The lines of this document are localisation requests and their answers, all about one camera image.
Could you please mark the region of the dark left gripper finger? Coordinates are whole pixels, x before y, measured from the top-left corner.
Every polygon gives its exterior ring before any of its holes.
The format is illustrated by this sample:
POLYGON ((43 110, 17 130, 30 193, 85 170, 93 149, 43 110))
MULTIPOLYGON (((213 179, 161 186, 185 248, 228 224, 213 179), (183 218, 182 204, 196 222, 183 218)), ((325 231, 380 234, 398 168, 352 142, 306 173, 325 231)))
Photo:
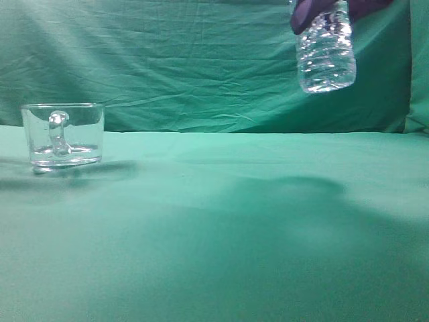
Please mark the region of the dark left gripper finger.
POLYGON ((322 12, 330 9, 335 0, 297 1, 290 18, 290 26, 295 35, 300 35, 322 12))

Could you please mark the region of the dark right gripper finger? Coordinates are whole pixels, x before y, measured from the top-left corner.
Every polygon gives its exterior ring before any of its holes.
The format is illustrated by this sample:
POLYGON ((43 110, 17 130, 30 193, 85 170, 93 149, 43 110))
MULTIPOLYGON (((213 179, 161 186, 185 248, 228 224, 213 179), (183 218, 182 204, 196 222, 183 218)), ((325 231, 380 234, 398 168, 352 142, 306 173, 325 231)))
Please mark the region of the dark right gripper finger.
POLYGON ((393 0, 348 0, 349 19, 351 23, 372 13, 385 9, 393 0))

